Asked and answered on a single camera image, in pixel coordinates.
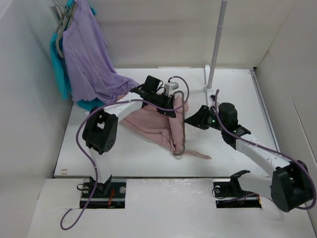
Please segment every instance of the lavender t-shirt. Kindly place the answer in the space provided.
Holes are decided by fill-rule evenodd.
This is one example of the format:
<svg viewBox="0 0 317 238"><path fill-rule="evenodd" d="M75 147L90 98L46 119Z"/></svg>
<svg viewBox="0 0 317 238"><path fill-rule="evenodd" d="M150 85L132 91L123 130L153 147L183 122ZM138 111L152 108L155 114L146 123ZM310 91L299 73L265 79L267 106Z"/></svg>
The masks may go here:
<svg viewBox="0 0 317 238"><path fill-rule="evenodd" d="M118 75L106 50L107 42L86 0L78 3L74 20L63 32L65 56L73 101L100 99L105 104L138 86Z"/></svg>

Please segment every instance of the wire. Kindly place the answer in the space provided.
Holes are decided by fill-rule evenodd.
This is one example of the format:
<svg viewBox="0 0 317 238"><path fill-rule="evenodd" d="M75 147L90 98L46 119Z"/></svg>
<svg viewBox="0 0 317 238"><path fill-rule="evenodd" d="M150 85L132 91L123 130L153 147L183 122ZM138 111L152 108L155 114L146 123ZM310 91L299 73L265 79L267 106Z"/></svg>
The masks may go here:
<svg viewBox="0 0 317 238"><path fill-rule="evenodd" d="M112 203L112 199L113 199L113 196L114 196L114 189L112 189L111 191L111 196L108 200L108 209L111 207L111 203Z"/></svg>
<svg viewBox="0 0 317 238"><path fill-rule="evenodd" d="M216 95L215 95L215 105L217 105L217 98L218 98L218 93L219 93L219 89L216 90ZM222 124L221 120L220 120L220 117L219 117L219 114L218 114L218 108L215 107L215 113L216 113L216 117L217 117L217 120L221 126L221 128L226 132L228 133L229 135L231 135L232 137L238 139L238 140L242 140L246 143L249 143L251 145L254 145L254 146L257 146L258 148L261 148L263 150L266 150L266 151L269 151L271 153L274 153L274 154L278 154L286 159L289 159L290 161L292 161L295 165L297 165L303 172L304 174L308 177L311 185L312 185L312 192L313 192L313 201L311 203L311 205L309 205L308 207L298 207L298 209L301 209L301 210L309 210L309 209L312 209L315 205L316 205L316 201L317 201L317 196L316 196L316 188L315 188L315 184L314 184L314 181L312 179L312 177L310 176L310 174L308 173L308 171L298 162L296 161L295 159L293 159L292 157L282 153L282 152L278 152L278 151L275 151L275 150L272 150L270 148L267 148L265 146L262 146L262 145L259 145L257 143L254 143L252 141L249 141L249 140L246 140L244 138L241 138L240 136L237 136L233 133L231 133L229 130L227 130L226 127L224 127L224 125Z"/></svg>
<svg viewBox="0 0 317 238"><path fill-rule="evenodd" d="M84 186L82 183L80 183L80 184L77 185L77 190L79 190L79 191L89 191L89 189L86 189L86 188L84 189L84 187L85 187L85 186Z"/></svg>
<svg viewBox="0 0 317 238"><path fill-rule="evenodd" d="M86 122L89 120L89 118L91 118L94 114L96 114L97 112L101 111L102 109L104 109L104 108L106 108L106 107L113 106L113 105L119 105L119 104L125 104L125 103L131 103L131 102L143 102L143 103L147 103L147 104L149 104L149 105L151 105L151 106L153 106L153 107L155 107L155 108L157 108L157 109L160 109L160 110L163 110L163 111L167 111L167 112L177 111L178 109L180 109L180 108L182 108L184 105L186 105L186 103L187 103L187 101L188 101L188 98L189 98L189 87L188 87L188 84L187 84L187 82L185 81L185 79L183 79L182 77L180 77L180 76L173 76L173 77L171 77L171 78L180 78L180 79L185 83L186 88L187 88L187 97L186 97L184 103L183 103L181 106L179 106L178 108L174 108L174 109L161 108L161 107L158 107L158 106L154 105L153 103L150 103L150 102L145 101L145 100L143 100L143 99L132 99L132 100L129 100L129 101L118 101L118 102L110 103L110 104L108 104L108 105L103 105L103 106L97 108L96 110L94 110L93 112L91 112L91 113L83 120L83 122L80 124L80 126L78 127L78 130L77 130L77 132L76 132L76 144L77 144L78 148L86 155L86 157L87 157L87 158L90 160L90 162L92 163L92 165L93 165L93 167L94 167L94 170L95 170L96 180L95 180L95 184L94 184L93 190L92 190L92 192L91 192L91 194L90 194L88 200L86 201L85 206L83 207L82 211L79 213L77 219L75 220L75 222L74 222L72 225L70 225L69 227L64 227L64 226L63 226L63 220L64 220L64 218L66 217L66 215L72 210L72 208L69 209L69 210L64 214L64 216L62 217L62 219L61 219L61 221L60 221L59 224L60 224L60 228L61 228L63 231L67 231L67 230L73 228L73 227L77 224L77 222L79 221L79 219L80 219L81 216L83 215L85 209L87 208L87 206L88 206L90 200L92 199L92 197L93 197L93 195L94 195L94 193L95 193L95 191L96 191L97 184L98 184L98 170L97 170L97 165L96 165L95 161L93 160L93 158L84 150L84 148L83 148L83 147L80 145L80 143L79 143L79 133L80 133L81 129L84 127L85 123L86 123Z"/></svg>
<svg viewBox="0 0 317 238"><path fill-rule="evenodd" d="M161 81L162 84L158 87L159 89L162 88L162 86L164 84L164 82L162 80L160 80L160 81Z"/></svg>
<svg viewBox="0 0 317 238"><path fill-rule="evenodd" d="M212 190L211 190L211 194L213 195L214 198L217 198L217 199L225 199L226 197L217 197L216 196L216 191L215 191L216 187L214 187Z"/></svg>
<svg viewBox="0 0 317 238"><path fill-rule="evenodd" d="M166 88L164 88L164 87L159 87L158 89L157 89L157 92L160 90L160 89L164 89L164 94L165 94L165 92L166 92Z"/></svg>

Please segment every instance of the turquoise cloth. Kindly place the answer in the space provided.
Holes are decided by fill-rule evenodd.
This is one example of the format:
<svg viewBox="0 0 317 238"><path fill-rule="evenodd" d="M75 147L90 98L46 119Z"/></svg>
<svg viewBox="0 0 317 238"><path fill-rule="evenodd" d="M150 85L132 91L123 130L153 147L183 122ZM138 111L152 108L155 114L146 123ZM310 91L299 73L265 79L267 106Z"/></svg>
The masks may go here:
<svg viewBox="0 0 317 238"><path fill-rule="evenodd" d="M66 3L66 6L67 7L71 7L73 5L73 2L74 2L74 0L68 0L67 3ZM90 9L91 9L91 12L93 13L93 15L97 14L96 10L93 7L90 6Z"/></svg>
<svg viewBox="0 0 317 238"><path fill-rule="evenodd" d="M52 65L53 65L58 89L62 95L62 98L67 99L68 93L71 94L71 87L69 83L65 59L59 56L56 49L55 42L57 37L58 37L58 34L54 33L51 39L51 43L50 43L51 60L52 60ZM63 47L62 41L63 39L59 41L59 48L61 50ZM88 111L90 111L94 107L101 107L104 105L104 103L100 101L98 98L95 98L92 101L80 100L77 102L77 104L81 108L84 108Z"/></svg>

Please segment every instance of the pink cloth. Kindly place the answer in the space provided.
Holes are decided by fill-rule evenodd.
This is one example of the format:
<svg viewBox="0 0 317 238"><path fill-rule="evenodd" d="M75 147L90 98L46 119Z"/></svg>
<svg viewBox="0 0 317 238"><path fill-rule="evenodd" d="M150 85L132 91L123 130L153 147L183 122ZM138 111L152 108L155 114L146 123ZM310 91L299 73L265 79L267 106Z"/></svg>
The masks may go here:
<svg viewBox="0 0 317 238"><path fill-rule="evenodd" d="M182 105L182 99L177 96L174 101L174 108ZM185 105L185 111L189 110L188 103ZM170 118L157 112L153 106L145 106L127 117L121 124L134 133L142 135L160 146L163 146L173 153L179 153L183 150L183 109L176 111L176 118ZM185 151L186 154L198 156L204 159L210 159L210 156L193 151Z"/></svg>

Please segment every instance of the bolt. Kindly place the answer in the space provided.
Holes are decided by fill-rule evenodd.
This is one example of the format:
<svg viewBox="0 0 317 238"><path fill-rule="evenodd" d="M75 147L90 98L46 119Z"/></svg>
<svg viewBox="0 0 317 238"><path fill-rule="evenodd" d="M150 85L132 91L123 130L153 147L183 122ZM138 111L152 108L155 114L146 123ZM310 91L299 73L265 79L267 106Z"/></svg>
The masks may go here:
<svg viewBox="0 0 317 238"><path fill-rule="evenodd" d="M125 187L121 187L119 192L122 193L122 194L125 193L126 192L126 188Z"/></svg>
<svg viewBox="0 0 317 238"><path fill-rule="evenodd" d="M83 193L88 193L89 192L89 188L88 187L83 187Z"/></svg>
<svg viewBox="0 0 317 238"><path fill-rule="evenodd" d="M216 193L219 193L219 192L220 192L220 186L219 186L219 185L215 186L215 187L214 187L214 191L215 191Z"/></svg>

